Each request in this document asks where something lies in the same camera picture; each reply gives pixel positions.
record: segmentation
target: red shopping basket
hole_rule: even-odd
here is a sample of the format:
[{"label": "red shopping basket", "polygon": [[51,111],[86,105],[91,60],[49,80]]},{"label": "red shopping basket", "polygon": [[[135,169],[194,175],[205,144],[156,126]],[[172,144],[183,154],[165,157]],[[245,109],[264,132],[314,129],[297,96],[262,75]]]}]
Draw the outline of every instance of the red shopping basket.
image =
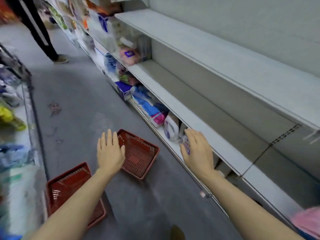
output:
[{"label": "red shopping basket", "polygon": [[[86,162],[61,174],[47,182],[48,214],[52,215],[58,210],[82,185],[91,177],[89,166]],[[90,217],[87,229],[98,222],[101,222],[107,215],[106,209],[100,199],[92,216]]]},{"label": "red shopping basket", "polygon": [[160,151],[159,147],[123,129],[118,131],[120,147],[125,145],[122,169],[142,180],[146,177]]}]

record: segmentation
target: forearm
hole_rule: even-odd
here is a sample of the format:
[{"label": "forearm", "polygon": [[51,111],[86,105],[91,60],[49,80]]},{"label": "forearm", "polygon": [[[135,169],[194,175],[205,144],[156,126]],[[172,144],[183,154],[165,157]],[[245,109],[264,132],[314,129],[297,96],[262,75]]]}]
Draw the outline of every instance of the forearm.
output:
[{"label": "forearm", "polygon": [[201,180],[218,199],[245,240],[303,239],[221,177],[217,171],[207,173]]},{"label": "forearm", "polygon": [[78,240],[112,175],[99,169],[30,238],[31,240]]}]

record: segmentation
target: gray concrete floor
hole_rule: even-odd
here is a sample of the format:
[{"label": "gray concrete floor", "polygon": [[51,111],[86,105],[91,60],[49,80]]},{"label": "gray concrete floor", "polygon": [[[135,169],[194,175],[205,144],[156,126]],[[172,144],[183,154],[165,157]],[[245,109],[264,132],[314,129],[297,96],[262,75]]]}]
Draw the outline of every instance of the gray concrete floor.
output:
[{"label": "gray concrete floor", "polygon": [[[108,217],[90,229],[85,239],[170,239],[179,226],[186,239],[241,239],[229,218],[171,155],[162,142],[124,103],[81,48],[60,29],[49,31],[58,53],[68,64],[53,64],[26,27],[0,26],[0,42],[12,46],[29,68],[43,137],[48,179],[87,162],[96,170],[96,143],[102,132],[128,130],[160,147],[145,181],[119,172],[105,192]],[[62,111],[51,116],[49,104]]]}]

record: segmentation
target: shoe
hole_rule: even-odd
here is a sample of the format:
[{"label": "shoe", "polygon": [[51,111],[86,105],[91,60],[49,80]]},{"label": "shoe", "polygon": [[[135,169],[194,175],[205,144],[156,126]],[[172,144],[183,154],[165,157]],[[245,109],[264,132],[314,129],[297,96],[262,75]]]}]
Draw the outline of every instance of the shoe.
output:
[{"label": "shoe", "polygon": [[66,58],[66,56],[64,55],[59,55],[57,60],[53,61],[55,64],[64,64],[64,63],[68,63],[69,60]]}]

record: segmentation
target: leg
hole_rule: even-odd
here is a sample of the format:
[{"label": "leg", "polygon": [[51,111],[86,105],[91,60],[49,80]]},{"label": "leg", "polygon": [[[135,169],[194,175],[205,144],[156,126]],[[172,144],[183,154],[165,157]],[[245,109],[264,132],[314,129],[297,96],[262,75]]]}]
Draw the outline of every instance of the leg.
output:
[{"label": "leg", "polygon": [[43,52],[53,61],[58,60],[59,55],[53,48],[49,34],[43,24],[33,0],[6,0],[12,11],[21,22],[30,30],[34,40]]}]

